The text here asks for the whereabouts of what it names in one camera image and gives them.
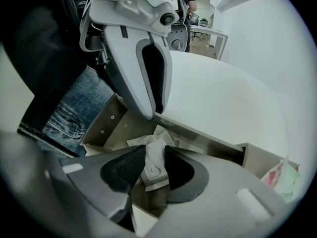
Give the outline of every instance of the white table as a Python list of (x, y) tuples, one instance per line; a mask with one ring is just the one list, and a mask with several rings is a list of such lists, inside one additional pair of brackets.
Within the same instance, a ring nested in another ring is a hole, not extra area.
[(231, 144), (287, 155), (274, 92), (244, 71), (208, 57), (172, 51), (172, 87), (164, 115)]
[(194, 26), (192, 25), (192, 31), (198, 32), (198, 33), (204, 33), (204, 34), (210, 34), (210, 35), (216, 35), (217, 39), (220, 39), (220, 45), (215, 45), (216, 49), (216, 58), (217, 60), (220, 60), (225, 43), (228, 39), (228, 35), (219, 32), (217, 30), (213, 30), (211, 27), (208, 26)]
[(199, 26), (204, 26), (204, 27), (209, 27), (212, 28), (211, 26), (209, 26), (208, 24), (202, 24), (202, 23), (198, 23)]

